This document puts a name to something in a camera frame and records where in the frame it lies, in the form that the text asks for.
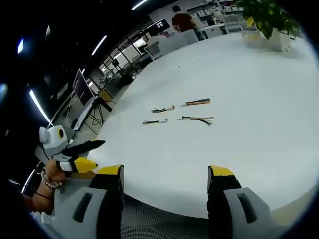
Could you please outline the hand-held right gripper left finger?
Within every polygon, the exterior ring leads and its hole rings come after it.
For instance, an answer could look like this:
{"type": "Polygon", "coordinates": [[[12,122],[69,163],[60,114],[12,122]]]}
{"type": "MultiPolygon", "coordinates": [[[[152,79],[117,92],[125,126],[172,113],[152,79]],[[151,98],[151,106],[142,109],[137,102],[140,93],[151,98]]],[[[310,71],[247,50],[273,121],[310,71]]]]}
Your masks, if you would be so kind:
{"type": "Polygon", "coordinates": [[[124,167],[98,170],[91,180],[67,179],[54,198],[53,228],[60,239],[119,239],[124,167]]]}

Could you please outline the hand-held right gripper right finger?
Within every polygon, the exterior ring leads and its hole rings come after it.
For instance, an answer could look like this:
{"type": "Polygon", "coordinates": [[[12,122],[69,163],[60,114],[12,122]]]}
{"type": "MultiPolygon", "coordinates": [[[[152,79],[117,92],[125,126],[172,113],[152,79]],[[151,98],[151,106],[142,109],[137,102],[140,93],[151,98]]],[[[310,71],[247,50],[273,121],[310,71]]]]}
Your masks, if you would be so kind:
{"type": "Polygon", "coordinates": [[[208,166],[207,194],[210,239],[278,239],[282,235],[268,204],[242,187],[231,170],[208,166]]]}

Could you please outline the person's left hand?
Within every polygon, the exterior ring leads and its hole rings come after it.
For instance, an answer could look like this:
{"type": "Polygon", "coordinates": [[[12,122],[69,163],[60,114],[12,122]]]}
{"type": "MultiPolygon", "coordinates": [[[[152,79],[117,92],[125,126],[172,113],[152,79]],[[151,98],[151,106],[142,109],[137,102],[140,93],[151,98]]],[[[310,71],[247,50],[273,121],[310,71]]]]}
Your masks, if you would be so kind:
{"type": "Polygon", "coordinates": [[[57,167],[54,160],[48,161],[41,172],[42,184],[51,192],[62,187],[66,178],[66,173],[57,167]]]}

